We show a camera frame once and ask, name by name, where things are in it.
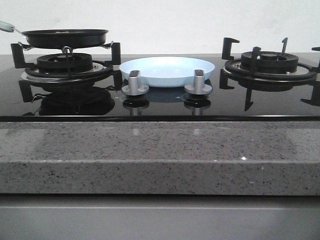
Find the light blue plate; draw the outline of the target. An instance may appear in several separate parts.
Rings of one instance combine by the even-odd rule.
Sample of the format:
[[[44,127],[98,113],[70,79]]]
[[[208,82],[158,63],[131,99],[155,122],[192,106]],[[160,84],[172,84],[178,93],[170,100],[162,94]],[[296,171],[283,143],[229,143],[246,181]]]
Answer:
[[[119,66],[122,77],[127,79],[131,71],[140,71],[141,82],[150,87],[184,87],[194,81],[195,70],[203,70],[208,80],[215,69],[209,61],[177,56],[145,57],[129,60]]]

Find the black frying pan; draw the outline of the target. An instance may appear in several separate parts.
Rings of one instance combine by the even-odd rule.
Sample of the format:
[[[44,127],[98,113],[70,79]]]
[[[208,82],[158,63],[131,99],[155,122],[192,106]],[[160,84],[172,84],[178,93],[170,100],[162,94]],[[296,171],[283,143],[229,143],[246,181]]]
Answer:
[[[11,23],[0,22],[0,29],[4,32],[17,32],[24,36],[28,44],[21,44],[26,51],[32,48],[59,49],[69,47],[71,49],[82,49],[91,47],[111,48],[113,42],[106,43],[106,29],[45,29],[20,32]],[[58,34],[56,31],[69,31],[69,33]]]

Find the brown meat pieces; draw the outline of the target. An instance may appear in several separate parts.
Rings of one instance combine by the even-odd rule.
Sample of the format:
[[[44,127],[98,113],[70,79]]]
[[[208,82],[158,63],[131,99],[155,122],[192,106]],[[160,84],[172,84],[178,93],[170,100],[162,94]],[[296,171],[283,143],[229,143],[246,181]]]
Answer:
[[[56,31],[55,34],[67,34],[69,31]]]

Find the left silver stove knob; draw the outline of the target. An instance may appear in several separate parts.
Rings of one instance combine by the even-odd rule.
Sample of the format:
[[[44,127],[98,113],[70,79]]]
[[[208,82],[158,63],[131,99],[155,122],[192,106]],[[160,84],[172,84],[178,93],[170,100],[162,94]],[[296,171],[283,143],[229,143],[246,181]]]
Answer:
[[[149,91],[149,86],[141,81],[139,70],[132,70],[128,76],[128,85],[122,87],[121,91],[127,96],[140,96]]]

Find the silver stove knob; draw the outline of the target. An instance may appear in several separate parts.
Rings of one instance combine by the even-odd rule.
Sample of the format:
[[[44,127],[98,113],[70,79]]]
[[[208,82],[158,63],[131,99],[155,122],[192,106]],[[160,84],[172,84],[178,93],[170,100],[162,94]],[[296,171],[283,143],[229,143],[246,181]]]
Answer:
[[[122,87],[121,91],[127,96],[140,96],[149,91],[149,86],[141,81],[139,70],[132,70],[128,76],[128,85]]]
[[[201,69],[194,71],[193,84],[186,84],[184,91],[192,95],[207,95],[212,92],[213,88],[205,84],[205,73]]]

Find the right silver stove knob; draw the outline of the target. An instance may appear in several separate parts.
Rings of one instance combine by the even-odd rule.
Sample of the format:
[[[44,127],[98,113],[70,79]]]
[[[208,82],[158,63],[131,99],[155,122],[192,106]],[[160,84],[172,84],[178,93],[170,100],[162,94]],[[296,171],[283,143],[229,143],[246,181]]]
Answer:
[[[184,91],[192,95],[207,95],[212,92],[213,88],[205,84],[205,73],[201,69],[194,71],[193,84],[186,84]]]

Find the left black gas burner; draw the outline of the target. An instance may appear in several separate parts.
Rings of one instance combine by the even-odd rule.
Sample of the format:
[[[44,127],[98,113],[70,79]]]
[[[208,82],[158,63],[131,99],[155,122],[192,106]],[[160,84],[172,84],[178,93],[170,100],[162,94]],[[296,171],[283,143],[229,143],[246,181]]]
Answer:
[[[93,60],[90,54],[62,53],[43,55],[37,58],[37,66],[41,73],[81,73],[93,68]]]

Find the black gas burner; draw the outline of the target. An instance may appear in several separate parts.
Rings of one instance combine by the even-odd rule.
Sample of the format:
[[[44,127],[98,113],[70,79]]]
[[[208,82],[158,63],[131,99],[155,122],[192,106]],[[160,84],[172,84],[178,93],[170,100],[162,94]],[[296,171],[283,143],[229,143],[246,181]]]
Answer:
[[[295,72],[298,67],[299,57],[294,54],[260,51],[256,60],[256,71],[263,74],[285,74]]]
[[[81,73],[93,68],[93,60],[90,54],[62,53],[43,55],[37,58],[37,66],[41,73]]]

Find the right black pan support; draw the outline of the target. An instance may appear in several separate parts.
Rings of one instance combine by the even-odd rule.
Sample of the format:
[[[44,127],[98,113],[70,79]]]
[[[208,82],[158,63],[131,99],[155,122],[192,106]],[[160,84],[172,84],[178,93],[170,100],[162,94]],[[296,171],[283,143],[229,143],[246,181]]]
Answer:
[[[284,74],[259,73],[256,70],[256,61],[262,49],[258,46],[253,47],[252,51],[243,52],[240,58],[235,59],[231,55],[233,43],[240,41],[234,38],[225,37],[223,39],[221,58],[225,60],[224,67],[220,70],[219,88],[232,90],[233,86],[228,85],[228,80],[234,80],[246,89],[244,101],[244,110],[248,111],[254,102],[251,100],[252,91],[260,92],[285,92],[291,90],[294,86],[310,85],[312,94],[310,99],[301,99],[300,101],[311,106],[320,105],[320,82],[317,78],[320,76],[320,67],[310,66],[299,62],[295,72],[286,72]],[[286,53],[288,39],[282,40],[283,46],[280,53]]]

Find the black pan support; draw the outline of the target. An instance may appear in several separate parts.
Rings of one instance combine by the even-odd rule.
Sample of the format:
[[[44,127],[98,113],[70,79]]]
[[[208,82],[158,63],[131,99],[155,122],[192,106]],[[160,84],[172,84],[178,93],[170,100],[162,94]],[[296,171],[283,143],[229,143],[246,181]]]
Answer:
[[[317,78],[320,76],[320,67],[310,66],[299,62],[295,72],[286,72],[284,74],[259,73],[256,70],[256,61],[262,49],[258,46],[253,47],[252,51],[243,52],[240,58],[235,59],[231,55],[233,43],[240,41],[234,38],[225,37],[223,39],[221,58],[225,60],[224,67],[220,70],[219,88],[232,90],[233,86],[228,85],[228,80],[234,80],[246,89],[244,101],[244,110],[248,111],[254,102],[251,100],[252,91],[260,92],[285,92],[291,90],[294,86],[310,85],[312,94],[310,99],[301,99],[300,101],[311,106],[320,105],[320,82]],[[280,53],[286,53],[288,39],[282,40],[283,46]]]
[[[24,69],[24,73],[21,77],[35,84],[69,84],[74,82],[94,81],[103,79],[112,73],[115,65],[121,63],[121,44],[119,42],[113,42],[112,47],[105,48],[111,49],[111,60],[98,61],[93,60],[93,68],[87,71],[71,73],[68,69],[67,73],[49,73],[39,72],[37,62],[26,62],[24,56],[24,50],[21,46],[22,43],[12,43],[11,50],[14,65],[17,69]],[[74,54],[73,49],[69,47],[63,47],[61,49],[63,55]]]

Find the black glass cooktop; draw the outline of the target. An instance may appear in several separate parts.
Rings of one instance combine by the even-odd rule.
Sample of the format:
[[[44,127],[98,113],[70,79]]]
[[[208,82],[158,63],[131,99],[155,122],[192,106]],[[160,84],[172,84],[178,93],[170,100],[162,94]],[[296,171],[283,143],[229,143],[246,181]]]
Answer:
[[[217,54],[202,55],[215,70],[208,96],[182,87],[150,88],[146,95],[122,94],[127,83],[118,67],[105,79],[84,85],[41,86],[22,79],[11,55],[0,57],[2,122],[215,122],[318,121],[320,82],[266,84],[223,73]]]

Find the right black gas burner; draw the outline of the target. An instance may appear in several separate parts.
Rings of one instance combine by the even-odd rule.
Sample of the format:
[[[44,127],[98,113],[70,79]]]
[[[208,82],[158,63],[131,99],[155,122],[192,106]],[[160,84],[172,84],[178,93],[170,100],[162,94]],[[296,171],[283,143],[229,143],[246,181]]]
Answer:
[[[298,67],[299,57],[294,54],[260,51],[256,60],[256,71],[263,74],[285,74],[295,72]]]

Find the left black pan support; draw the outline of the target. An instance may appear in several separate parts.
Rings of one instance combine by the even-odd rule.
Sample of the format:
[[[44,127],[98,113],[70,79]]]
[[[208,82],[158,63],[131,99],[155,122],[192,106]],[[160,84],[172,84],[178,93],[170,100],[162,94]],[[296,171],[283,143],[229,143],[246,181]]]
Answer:
[[[103,79],[112,73],[115,65],[121,63],[121,44],[119,42],[113,42],[112,47],[105,48],[111,49],[111,60],[98,61],[93,60],[93,68],[87,71],[71,73],[68,69],[67,73],[49,73],[39,72],[37,62],[26,62],[24,56],[24,50],[21,46],[22,43],[12,43],[11,50],[14,65],[17,69],[24,69],[24,73],[21,77],[35,84],[69,84],[74,82],[94,81]],[[63,47],[61,49],[63,55],[74,54],[73,49],[69,47]]]

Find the grey cabinet front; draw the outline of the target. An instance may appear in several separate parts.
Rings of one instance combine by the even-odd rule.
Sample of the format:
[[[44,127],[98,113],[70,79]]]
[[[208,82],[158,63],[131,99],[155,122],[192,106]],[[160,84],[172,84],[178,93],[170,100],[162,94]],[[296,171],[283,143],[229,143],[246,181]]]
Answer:
[[[0,198],[3,240],[317,240],[318,197]]]

